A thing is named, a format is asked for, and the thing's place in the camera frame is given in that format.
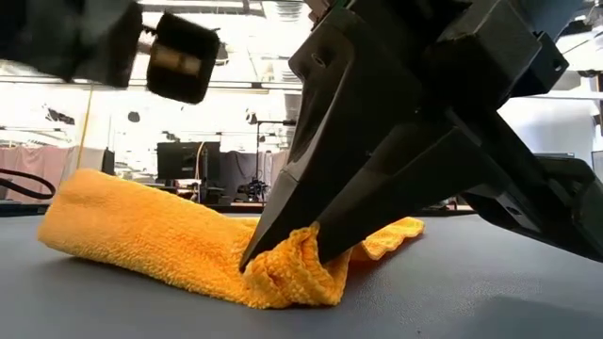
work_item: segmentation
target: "gray table surface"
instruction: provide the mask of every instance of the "gray table surface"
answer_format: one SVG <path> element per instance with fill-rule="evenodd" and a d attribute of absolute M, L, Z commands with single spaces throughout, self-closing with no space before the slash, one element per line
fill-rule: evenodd
<path fill-rule="evenodd" d="M 603 264 L 476 217 L 426 221 L 354 269 L 339 306 L 257 311 L 49 250 L 40 218 L 0 219 L 0 338 L 603 337 Z"/>

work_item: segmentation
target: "towel fold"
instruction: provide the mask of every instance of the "towel fold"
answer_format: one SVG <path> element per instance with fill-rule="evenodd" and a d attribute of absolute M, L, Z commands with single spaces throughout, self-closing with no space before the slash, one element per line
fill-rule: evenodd
<path fill-rule="evenodd" d="M 174 195 L 93 170 L 80 170 L 55 197 L 39 228 L 46 246 L 124 267 L 162 282 L 253 308 L 336 305 L 350 260 L 378 260 L 423 232 L 406 218 L 332 262 L 318 261 L 316 223 L 274 250 L 238 262 L 257 218 L 228 218 Z"/>

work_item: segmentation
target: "computer monitor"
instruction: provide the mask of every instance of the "computer monitor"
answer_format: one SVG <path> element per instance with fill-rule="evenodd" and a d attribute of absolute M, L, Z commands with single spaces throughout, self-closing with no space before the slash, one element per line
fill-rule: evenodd
<path fill-rule="evenodd" d="M 201 178 L 206 178 L 209 182 L 218 182 L 220 180 L 220 143 L 204 143 L 205 152 L 199 154 L 199 164 L 195 164 L 201 145 L 201 142 L 157 143 L 158 179 L 194 179 L 195 167 L 198 165 Z M 207 173 L 204 173 L 204 156 L 207 157 Z"/>

